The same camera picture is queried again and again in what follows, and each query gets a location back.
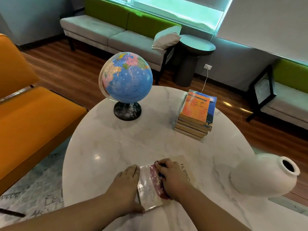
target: green backrest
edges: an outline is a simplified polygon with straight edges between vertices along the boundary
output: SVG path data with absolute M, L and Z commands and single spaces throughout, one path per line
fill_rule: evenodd
M 308 93 L 308 67 L 280 59 L 274 64 L 273 75 L 276 82 Z
M 129 8 L 105 0 L 85 0 L 85 14 L 126 29 Z
M 154 38 L 158 32 L 173 26 L 180 26 L 180 24 L 131 9 L 126 30 Z

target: white vase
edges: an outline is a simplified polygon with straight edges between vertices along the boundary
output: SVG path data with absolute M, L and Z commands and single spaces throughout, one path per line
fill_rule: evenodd
M 295 187 L 299 173 L 298 166 L 287 157 L 254 154 L 235 167 L 230 181 L 241 194 L 276 197 Z

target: orange chair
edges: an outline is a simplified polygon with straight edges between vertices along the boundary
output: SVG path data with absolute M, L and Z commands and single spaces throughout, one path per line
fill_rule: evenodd
M 15 45 L 0 34 L 0 100 L 37 81 Z M 39 86 L 1 101 L 0 195 L 72 135 L 86 113 Z

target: globe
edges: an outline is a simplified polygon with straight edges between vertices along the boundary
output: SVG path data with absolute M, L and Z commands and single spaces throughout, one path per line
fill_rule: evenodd
M 113 55 L 104 64 L 98 79 L 104 96 L 118 101 L 113 109 L 115 116 L 125 121 L 135 120 L 141 115 L 138 101 L 150 92 L 152 83 L 153 75 L 148 63 L 129 52 Z

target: white pillow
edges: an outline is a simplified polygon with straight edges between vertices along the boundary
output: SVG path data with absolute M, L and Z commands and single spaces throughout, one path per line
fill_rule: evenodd
M 181 26 L 173 26 L 157 33 L 152 44 L 152 49 L 165 50 L 177 44 L 181 38 L 179 36 L 181 28 Z

